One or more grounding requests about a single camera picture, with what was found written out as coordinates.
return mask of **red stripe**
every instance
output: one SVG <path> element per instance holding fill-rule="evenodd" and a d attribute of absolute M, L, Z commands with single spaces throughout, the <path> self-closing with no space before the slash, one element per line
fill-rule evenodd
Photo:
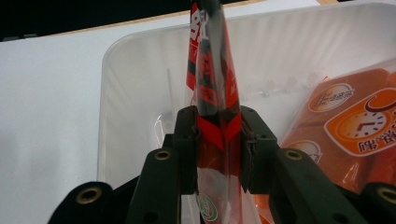
<path fill-rule="evenodd" d="M 241 125 L 241 113 L 238 113 L 235 117 L 233 117 L 225 130 L 225 140 L 227 142 L 233 140 L 233 138 L 241 131 Z"/>
<path fill-rule="evenodd" d="M 193 73 L 187 72 L 186 84 L 192 91 L 195 90 L 195 75 Z"/>
<path fill-rule="evenodd" d="M 197 116 L 197 126 L 205 139 L 207 139 L 210 143 L 214 144 L 216 147 L 224 152 L 224 147 L 222 144 L 222 134 L 218 126 L 207 121 L 206 119 L 203 119 L 199 115 Z"/>

